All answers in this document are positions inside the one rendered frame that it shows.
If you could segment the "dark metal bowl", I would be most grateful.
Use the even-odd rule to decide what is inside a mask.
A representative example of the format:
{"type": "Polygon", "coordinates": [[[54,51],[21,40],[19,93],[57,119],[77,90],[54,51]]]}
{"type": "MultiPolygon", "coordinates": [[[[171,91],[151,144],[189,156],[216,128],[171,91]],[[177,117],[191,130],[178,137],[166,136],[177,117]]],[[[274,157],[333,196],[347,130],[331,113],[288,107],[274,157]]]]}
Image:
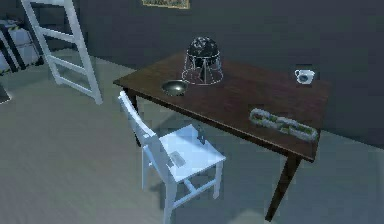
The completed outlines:
{"type": "Polygon", "coordinates": [[[183,80],[168,80],[162,84],[161,88],[169,96],[183,96],[188,84],[183,80]]]}

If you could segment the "white wooden chair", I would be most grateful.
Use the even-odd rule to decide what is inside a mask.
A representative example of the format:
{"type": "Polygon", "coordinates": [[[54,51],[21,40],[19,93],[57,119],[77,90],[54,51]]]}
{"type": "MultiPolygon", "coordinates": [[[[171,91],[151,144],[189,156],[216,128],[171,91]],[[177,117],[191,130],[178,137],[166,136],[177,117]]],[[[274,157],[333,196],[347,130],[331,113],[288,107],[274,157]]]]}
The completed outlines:
{"type": "Polygon", "coordinates": [[[223,163],[226,157],[217,151],[209,141],[205,144],[197,139],[198,131],[192,125],[159,137],[141,119],[125,91],[121,91],[118,100],[129,124],[138,139],[142,151],[142,189],[146,188],[148,170],[154,168],[166,187],[164,215],[162,224],[171,224],[174,209],[213,188],[213,198],[220,195],[223,163]],[[186,161],[182,167],[172,164],[169,154],[177,151],[186,161]],[[214,167],[215,177],[196,188],[190,179],[214,167]]]}

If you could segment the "dark brown wooden table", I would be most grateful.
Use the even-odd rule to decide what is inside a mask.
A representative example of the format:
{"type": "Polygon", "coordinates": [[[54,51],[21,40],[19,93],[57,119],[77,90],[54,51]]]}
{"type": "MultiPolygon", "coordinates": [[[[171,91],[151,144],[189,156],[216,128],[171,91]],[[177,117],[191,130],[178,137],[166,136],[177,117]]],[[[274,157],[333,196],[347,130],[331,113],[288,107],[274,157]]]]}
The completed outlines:
{"type": "Polygon", "coordinates": [[[183,96],[168,96],[161,90],[161,85],[181,77],[184,61],[185,54],[176,53],[120,77],[114,83],[122,87],[131,100],[142,97],[286,156],[265,216],[267,221],[272,220],[300,162],[315,161],[318,143],[253,125],[249,120],[250,111],[264,109],[320,130],[331,85],[321,80],[301,85],[288,73],[223,59],[222,81],[208,86],[190,85],[183,96]]]}

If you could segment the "grey remote control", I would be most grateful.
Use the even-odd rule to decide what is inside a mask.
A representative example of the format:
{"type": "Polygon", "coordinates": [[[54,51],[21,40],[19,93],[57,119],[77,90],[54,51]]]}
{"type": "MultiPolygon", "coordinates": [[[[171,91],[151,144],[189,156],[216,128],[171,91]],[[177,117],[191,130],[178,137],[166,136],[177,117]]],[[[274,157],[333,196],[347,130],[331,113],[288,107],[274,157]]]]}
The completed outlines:
{"type": "Polygon", "coordinates": [[[186,164],[184,158],[177,151],[170,153],[169,157],[171,159],[172,164],[176,167],[182,167],[186,164]]]}

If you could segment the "white cup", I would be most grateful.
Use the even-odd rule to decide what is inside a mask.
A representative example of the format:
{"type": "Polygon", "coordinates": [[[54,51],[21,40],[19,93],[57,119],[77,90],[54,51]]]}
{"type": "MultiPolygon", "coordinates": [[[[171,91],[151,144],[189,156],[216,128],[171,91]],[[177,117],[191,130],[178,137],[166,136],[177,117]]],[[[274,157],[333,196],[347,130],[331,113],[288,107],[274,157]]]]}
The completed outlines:
{"type": "Polygon", "coordinates": [[[299,84],[308,85],[311,84],[315,76],[315,72],[312,70],[296,70],[295,71],[296,81],[299,84]]]}

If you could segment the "white ladder shelf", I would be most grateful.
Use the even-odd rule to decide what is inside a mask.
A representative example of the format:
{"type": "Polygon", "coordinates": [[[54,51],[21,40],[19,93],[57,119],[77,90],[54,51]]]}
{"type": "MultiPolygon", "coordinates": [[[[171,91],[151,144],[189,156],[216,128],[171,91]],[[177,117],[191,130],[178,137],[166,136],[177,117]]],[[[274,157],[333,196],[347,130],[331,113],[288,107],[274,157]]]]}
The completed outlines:
{"type": "Polygon", "coordinates": [[[65,84],[76,89],[83,94],[91,97],[97,105],[103,103],[100,88],[93,69],[91,58],[88,54],[84,36],[81,31],[80,23],[77,18],[73,0],[20,0],[24,8],[26,16],[30,22],[31,28],[34,31],[36,39],[41,47],[44,59],[48,64],[55,82],[58,85],[65,84]],[[71,34],[42,27],[35,15],[32,3],[45,4],[51,6],[63,7],[66,13],[71,34]],[[80,65],[73,64],[68,59],[62,59],[52,54],[47,44],[46,38],[54,38],[71,44],[71,52],[77,52],[81,61],[80,65]],[[89,87],[86,88],[78,83],[75,83],[63,77],[57,66],[61,66],[66,70],[72,70],[86,77],[89,87]]]}

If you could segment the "black shelf with white boxes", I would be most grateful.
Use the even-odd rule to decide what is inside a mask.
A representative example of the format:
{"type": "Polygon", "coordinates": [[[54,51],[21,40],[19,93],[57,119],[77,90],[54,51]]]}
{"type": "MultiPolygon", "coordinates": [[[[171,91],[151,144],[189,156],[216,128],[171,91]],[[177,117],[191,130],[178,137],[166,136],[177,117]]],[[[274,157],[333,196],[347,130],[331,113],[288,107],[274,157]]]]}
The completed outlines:
{"type": "Polygon", "coordinates": [[[30,31],[16,20],[0,20],[0,76],[44,63],[30,31]]]}

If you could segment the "framed wall picture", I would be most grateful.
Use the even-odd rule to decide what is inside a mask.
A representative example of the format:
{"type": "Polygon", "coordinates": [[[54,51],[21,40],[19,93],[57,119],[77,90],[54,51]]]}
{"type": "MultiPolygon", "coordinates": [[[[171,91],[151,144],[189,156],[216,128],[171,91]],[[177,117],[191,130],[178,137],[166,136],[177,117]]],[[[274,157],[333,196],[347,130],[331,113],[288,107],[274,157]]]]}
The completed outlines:
{"type": "Polygon", "coordinates": [[[189,9],[189,0],[142,0],[142,4],[151,7],[165,7],[171,9],[189,9]]]}

